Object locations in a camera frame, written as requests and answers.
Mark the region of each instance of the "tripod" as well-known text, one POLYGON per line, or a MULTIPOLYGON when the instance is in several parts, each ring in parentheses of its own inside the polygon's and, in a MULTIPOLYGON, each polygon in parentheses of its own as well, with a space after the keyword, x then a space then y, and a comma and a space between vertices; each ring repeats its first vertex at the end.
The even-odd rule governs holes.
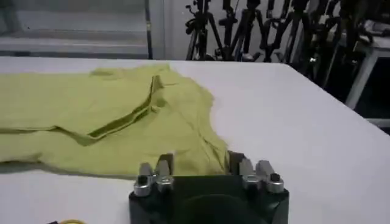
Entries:
POLYGON ((328 0, 319 0, 317 9, 310 13, 309 29, 303 40, 301 54, 299 55, 298 70, 304 76, 318 84, 318 71, 322 63, 323 50, 327 45, 327 38, 330 29, 335 25, 336 20, 330 18, 320 24, 320 19, 325 15, 328 0))
POLYGON ((216 50, 216 56, 224 55, 225 60, 227 61, 233 60, 233 57, 230 53, 231 44, 232 44, 233 25, 238 22, 238 20, 236 19, 236 12, 235 10, 233 10, 230 3, 231 0, 224 0, 222 8, 223 10, 226 11, 226 18, 219 20, 219 25, 225 27, 225 36, 224 36, 225 46, 222 48, 222 52, 216 50))
POLYGON ((239 22, 237 32, 229 50, 229 55, 231 55, 235 49, 235 61, 255 61, 260 56, 259 52, 257 52, 255 55, 249 54, 250 36, 252 34, 255 18, 257 19, 258 25, 260 27, 260 33, 262 33, 264 30, 263 16, 260 10, 256 9, 256 7, 259 5, 260 0, 247 0, 247 8, 243 10, 241 21, 239 22))
POLYGON ((290 64, 291 62, 291 55, 292 51, 295 46, 296 38, 297 38, 297 32, 299 28, 299 23, 302 22, 303 25, 303 34, 305 35, 305 38, 308 38, 307 35, 309 35, 310 30, 310 22, 308 14, 305 13, 306 6, 308 4, 309 0, 293 0, 292 1, 292 7, 294 9, 293 12, 290 12, 283 24, 281 24, 278 27, 278 31, 276 34, 275 41, 278 41, 279 44, 282 40, 282 36, 285 33, 288 25, 292 22, 291 32, 287 41, 287 47, 285 54, 283 56, 282 62, 290 64))
POLYGON ((210 22, 214 36, 217 41, 218 49, 222 52, 222 43, 218 35, 213 14, 208 11, 208 3, 211 0, 195 0, 194 5, 197 6, 198 11, 192 12, 191 6, 187 5, 186 9, 194 15, 195 18, 190 19, 186 25, 186 33, 191 34, 190 44, 188 45, 186 60, 194 60, 194 51, 196 48, 196 60, 215 60, 212 56, 207 55, 207 23, 210 22))
POLYGON ((331 0, 329 2, 327 14, 330 16, 328 20, 330 20, 331 26, 337 25, 337 29, 335 35, 332 40, 332 48, 333 55, 330 61, 330 64, 326 70, 326 75, 322 87, 325 88, 327 86, 330 72, 333 67, 333 63, 336 58, 336 53, 340 46, 341 35, 343 31, 346 31, 346 53, 342 58, 342 64, 351 65, 353 70, 358 68, 357 62, 353 59, 353 53, 357 44, 363 43, 365 45, 369 45, 373 43, 372 35, 367 32, 363 27, 364 16, 367 10, 367 1, 366 0, 331 0), (335 5, 340 2, 340 13, 339 17, 333 17, 333 11, 335 9, 335 5), (368 41, 362 39, 360 36, 365 35, 368 37, 368 41))
POLYGON ((282 35, 283 32, 280 35, 280 38, 275 39, 272 44, 268 44, 268 37, 269 33, 271 31, 271 26, 275 29, 278 29, 278 27, 282 23, 282 19, 286 18, 288 9, 290 7, 290 0, 285 0, 283 3, 283 8, 282 8, 282 14, 280 15, 279 18, 274 18, 272 16, 272 11, 274 9, 274 0, 268 0, 268 8, 267 8, 267 21, 264 23, 262 29, 260 30, 261 32, 261 42, 260 42, 260 49, 265 52, 264 56, 264 62, 271 62, 271 55, 274 52, 274 50, 280 48, 280 42, 282 41, 282 35))

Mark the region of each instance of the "white table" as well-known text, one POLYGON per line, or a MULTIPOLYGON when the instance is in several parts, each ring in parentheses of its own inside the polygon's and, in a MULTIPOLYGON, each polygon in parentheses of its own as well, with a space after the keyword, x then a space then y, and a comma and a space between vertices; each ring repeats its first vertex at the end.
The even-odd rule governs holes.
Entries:
MULTIPOLYGON (((211 121, 230 150, 253 163, 268 159, 282 175, 290 223, 389 222, 390 137, 286 65, 0 57, 0 68, 64 73, 162 62, 215 96, 211 121)), ((0 223, 128 224, 132 184, 42 170, 0 174, 0 223)))
MULTIPOLYGON (((366 86, 378 59, 390 57, 390 38, 374 37, 374 42, 371 46, 360 46, 359 50, 366 53, 366 58, 361 64, 359 73, 353 81, 352 88, 346 100, 346 105, 351 109, 355 109, 358 104, 364 87, 366 86)), ((378 127, 390 127, 390 119, 368 117, 368 120, 378 127)))

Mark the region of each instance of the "white shelf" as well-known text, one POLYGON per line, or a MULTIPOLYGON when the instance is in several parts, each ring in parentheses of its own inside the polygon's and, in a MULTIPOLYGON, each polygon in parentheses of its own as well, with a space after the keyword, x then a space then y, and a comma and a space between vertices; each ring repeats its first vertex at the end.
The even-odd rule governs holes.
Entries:
POLYGON ((0 36, 0 51, 147 55, 146 32, 32 30, 0 36))

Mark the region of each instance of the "yellow cable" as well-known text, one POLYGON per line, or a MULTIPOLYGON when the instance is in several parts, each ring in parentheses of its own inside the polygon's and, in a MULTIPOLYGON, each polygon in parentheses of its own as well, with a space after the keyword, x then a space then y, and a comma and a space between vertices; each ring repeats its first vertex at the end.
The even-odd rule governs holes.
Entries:
POLYGON ((86 223, 76 219, 69 219, 69 220, 62 221, 59 224, 86 224, 86 223))

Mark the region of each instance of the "fabric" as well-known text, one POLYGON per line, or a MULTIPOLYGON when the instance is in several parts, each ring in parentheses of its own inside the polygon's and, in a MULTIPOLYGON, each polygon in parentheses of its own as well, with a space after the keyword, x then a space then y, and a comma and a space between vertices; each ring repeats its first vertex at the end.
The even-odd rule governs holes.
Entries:
POLYGON ((168 65, 0 75, 0 162, 135 176, 174 154, 174 175, 225 173, 212 95, 168 65))

